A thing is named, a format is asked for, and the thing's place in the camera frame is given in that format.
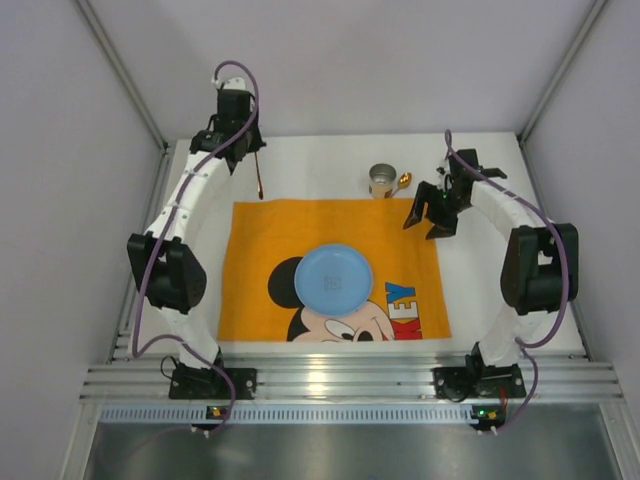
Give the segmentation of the small metal cup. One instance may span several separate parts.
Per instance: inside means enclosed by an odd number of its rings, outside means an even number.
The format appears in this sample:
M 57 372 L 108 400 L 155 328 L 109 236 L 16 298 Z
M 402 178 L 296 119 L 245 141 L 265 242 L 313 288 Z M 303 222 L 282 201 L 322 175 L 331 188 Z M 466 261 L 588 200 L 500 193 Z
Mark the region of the small metal cup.
M 378 163 L 369 169 L 369 193 L 374 199 L 390 198 L 396 185 L 396 169 L 387 163 Z

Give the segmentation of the copper fork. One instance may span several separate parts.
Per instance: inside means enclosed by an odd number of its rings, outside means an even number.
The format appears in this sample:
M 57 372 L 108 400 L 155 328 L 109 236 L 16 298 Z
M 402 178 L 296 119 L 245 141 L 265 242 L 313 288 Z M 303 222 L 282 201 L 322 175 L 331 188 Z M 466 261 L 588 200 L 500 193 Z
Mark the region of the copper fork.
M 254 152 L 254 165 L 255 165 L 255 170 L 256 170 L 256 181 L 257 181 L 257 194 L 258 194 L 258 198 L 259 200 L 264 200 L 264 187 L 263 187 L 263 182 L 262 182 L 262 175 L 261 175 L 261 170 L 260 170 L 260 162 L 259 162 L 259 156 L 258 156 L 258 152 Z

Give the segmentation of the blue plastic plate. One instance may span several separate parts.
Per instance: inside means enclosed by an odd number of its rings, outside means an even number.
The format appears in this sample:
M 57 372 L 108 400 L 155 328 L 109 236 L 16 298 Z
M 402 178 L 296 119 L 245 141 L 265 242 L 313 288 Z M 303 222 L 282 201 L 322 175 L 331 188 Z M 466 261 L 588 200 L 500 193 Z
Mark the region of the blue plastic plate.
M 369 300 L 374 286 L 372 267 L 356 249 L 325 244 L 302 257 L 294 271 L 294 291 L 302 305 L 331 318 L 345 317 Z

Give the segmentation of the orange Mickey Mouse cloth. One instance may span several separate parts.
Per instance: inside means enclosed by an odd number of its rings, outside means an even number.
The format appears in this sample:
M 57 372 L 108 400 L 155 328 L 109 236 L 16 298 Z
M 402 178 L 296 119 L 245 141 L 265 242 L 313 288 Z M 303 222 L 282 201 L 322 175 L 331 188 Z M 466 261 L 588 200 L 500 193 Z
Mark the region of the orange Mickey Mouse cloth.
M 391 200 L 274 200 L 233 207 L 218 337 L 238 342 L 383 342 L 451 335 L 429 223 L 403 227 L 412 205 Z M 296 294 L 294 273 L 313 249 L 342 244 L 369 262 L 362 308 L 321 315 Z

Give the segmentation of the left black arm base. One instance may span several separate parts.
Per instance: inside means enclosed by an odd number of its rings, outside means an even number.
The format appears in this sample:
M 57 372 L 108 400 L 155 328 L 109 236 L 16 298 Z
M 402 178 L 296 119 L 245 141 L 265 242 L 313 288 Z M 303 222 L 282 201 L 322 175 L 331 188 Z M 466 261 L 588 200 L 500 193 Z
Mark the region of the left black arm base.
M 215 363 L 229 377 L 237 400 L 251 400 L 257 387 L 254 368 L 226 367 L 221 359 Z M 165 356 L 160 373 L 170 380 L 169 398 L 172 400 L 230 400 L 232 391 L 228 382 L 209 368 L 193 368 L 174 356 Z

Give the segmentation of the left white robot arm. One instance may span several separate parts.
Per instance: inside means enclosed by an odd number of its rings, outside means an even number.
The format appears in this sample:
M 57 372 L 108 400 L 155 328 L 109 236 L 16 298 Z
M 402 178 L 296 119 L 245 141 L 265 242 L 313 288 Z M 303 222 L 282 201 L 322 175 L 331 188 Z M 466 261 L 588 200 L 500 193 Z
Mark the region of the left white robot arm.
M 214 368 L 220 347 L 196 312 L 208 274 L 195 252 L 196 239 L 216 194 L 238 164 L 265 147 L 259 94 L 242 77 L 214 79 L 216 110 L 191 140 L 177 184 L 156 219 L 127 242 L 138 291 L 131 352 L 139 358 L 152 346 L 172 341 L 181 366 Z

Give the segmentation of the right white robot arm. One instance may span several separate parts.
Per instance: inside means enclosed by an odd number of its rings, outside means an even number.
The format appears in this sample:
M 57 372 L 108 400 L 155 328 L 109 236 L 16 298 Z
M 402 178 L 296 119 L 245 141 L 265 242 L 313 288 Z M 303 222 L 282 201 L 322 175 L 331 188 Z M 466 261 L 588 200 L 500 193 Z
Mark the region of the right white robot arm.
M 419 183 L 405 228 L 428 220 L 429 240 L 456 235 L 460 215 L 483 214 L 506 241 L 500 273 L 503 304 L 474 353 L 488 367 L 515 364 L 531 340 L 535 312 L 564 315 L 579 287 L 579 235 L 571 223 L 555 223 L 539 208 L 512 192 L 499 168 L 480 165 L 474 149 L 449 150 L 438 181 Z

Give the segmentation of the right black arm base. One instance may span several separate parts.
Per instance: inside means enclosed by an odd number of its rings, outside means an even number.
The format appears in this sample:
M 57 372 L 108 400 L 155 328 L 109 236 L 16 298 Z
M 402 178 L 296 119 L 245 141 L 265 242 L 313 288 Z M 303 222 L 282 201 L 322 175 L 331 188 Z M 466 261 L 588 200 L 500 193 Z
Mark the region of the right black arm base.
M 465 356 L 463 366 L 438 367 L 433 370 L 436 397 L 461 403 L 467 399 L 524 398 L 526 388 L 518 364 L 496 367 L 487 365 L 479 343 Z

